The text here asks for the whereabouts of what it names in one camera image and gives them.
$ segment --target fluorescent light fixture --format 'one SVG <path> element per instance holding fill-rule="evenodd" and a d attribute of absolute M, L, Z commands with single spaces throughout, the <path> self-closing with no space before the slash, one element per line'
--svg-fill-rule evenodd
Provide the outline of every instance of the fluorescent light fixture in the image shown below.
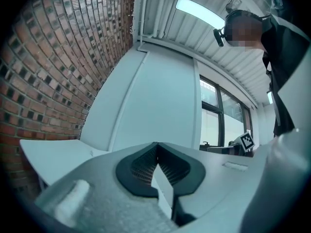
<path fill-rule="evenodd" d="M 189 13 L 216 29 L 221 29 L 225 26 L 225 21 L 220 16 L 191 0 L 178 0 L 176 9 Z"/>
<path fill-rule="evenodd" d="M 267 93 L 267 95 L 268 95 L 268 99 L 269 99 L 270 104 L 272 104 L 273 101 L 272 101 L 272 93 L 271 93 L 271 91 L 269 91 L 269 92 Z"/>

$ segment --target black window frame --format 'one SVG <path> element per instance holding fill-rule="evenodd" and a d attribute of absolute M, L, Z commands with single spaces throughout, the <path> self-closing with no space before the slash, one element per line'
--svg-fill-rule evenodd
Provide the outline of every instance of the black window frame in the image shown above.
<path fill-rule="evenodd" d="M 242 110 L 242 118 L 243 118 L 243 125 L 244 125 L 244 133 L 247 132 L 246 130 L 246 120 L 245 120 L 245 110 L 248 111 L 249 114 L 249 120 L 250 120 L 250 126 L 251 126 L 251 136 L 253 137 L 253 124 L 252 124 L 252 117 L 251 117 L 251 111 L 250 109 L 239 99 L 237 99 L 235 96 L 233 96 L 230 92 L 223 89 L 221 86 L 216 84 L 215 82 L 207 79 L 206 77 L 200 75 L 200 80 L 212 85 L 216 89 L 216 97 L 217 97 L 217 103 L 218 107 L 211 105 L 207 102 L 202 101 L 202 109 L 205 109 L 207 111 L 211 111 L 218 114 L 218 145 L 210 145 L 210 147 L 224 147 L 225 146 L 225 115 L 224 115 L 224 107 L 223 107 L 223 100 L 221 96 L 221 91 L 228 95 L 230 98 L 235 100 L 237 103 L 240 104 L 241 110 Z M 200 149 L 206 147 L 206 145 L 200 145 Z"/>

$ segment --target corrugated ceiling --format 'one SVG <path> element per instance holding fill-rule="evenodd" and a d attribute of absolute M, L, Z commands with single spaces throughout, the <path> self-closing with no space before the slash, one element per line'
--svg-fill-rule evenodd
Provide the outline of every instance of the corrugated ceiling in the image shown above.
<path fill-rule="evenodd" d="M 225 18 L 225 6 L 230 0 L 192 0 L 212 10 Z M 172 41 L 190 48 L 206 59 L 212 60 L 221 68 L 232 74 L 238 82 L 251 94 L 257 103 L 268 104 L 267 90 L 269 78 L 265 74 L 262 63 L 261 50 L 244 51 L 240 48 L 224 46 L 220 48 L 213 35 L 213 28 L 196 17 L 176 10 L 177 0 L 164 0 L 161 12 L 161 25 L 165 24 L 165 35 L 162 39 Z M 270 0 L 237 0 L 239 9 L 249 10 L 259 16 L 265 15 L 270 8 Z M 159 0 L 147 0 L 144 34 L 151 34 L 154 30 L 155 17 Z M 170 15 L 164 21 L 164 14 L 169 10 Z"/>

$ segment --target black jacket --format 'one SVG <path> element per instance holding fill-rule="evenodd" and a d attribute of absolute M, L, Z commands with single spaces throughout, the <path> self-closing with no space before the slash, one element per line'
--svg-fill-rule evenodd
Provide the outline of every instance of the black jacket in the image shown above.
<path fill-rule="evenodd" d="M 284 10 L 278 16 L 288 19 L 291 17 L 288 13 Z M 267 51 L 263 55 L 263 63 L 266 68 L 271 63 L 271 72 L 267 71 L 267 74 L 271 79 L 270 89 L 277 106 L 276 117 L 279 115 L 274 134 L 279 136 L 291 131 L 294 124 L 277 93 L 299 65 L 310 43 L 288 27 L 279 25 L 273 16 L 263 21 L 261 42 Z"/>

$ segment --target headset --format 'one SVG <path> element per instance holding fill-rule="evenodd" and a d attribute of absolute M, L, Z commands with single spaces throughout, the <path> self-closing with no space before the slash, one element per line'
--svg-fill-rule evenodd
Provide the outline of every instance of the headset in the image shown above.
<path fill-rule="evenodd" d="M 229 40 L 229 34 L 228 34 L 228 26 L 232 25 L 232 20 L 236 17 L 240 17 L 240 16 L 247 16 L 247 17 L 252 17 L 258 21 L 262 21 L 262 19 L 269 17 L 270 15 L 264 16 L 264 17 L 259 17 L 254 13 L 251 13 L 249 11 L 246 10 L 234 10 L 231 13 L 229 13 L 226 17 L 225 17 L 225 26 L 224 28 L 224 33 L 222 33 L 222 29 L 214 29 L 214 36 L 216 38 L 216 41 L 219 45 L 219 47 L 223 47 L 224 46 L 224 41 L 222 38 L 225 38 L 226 41 Z"/>

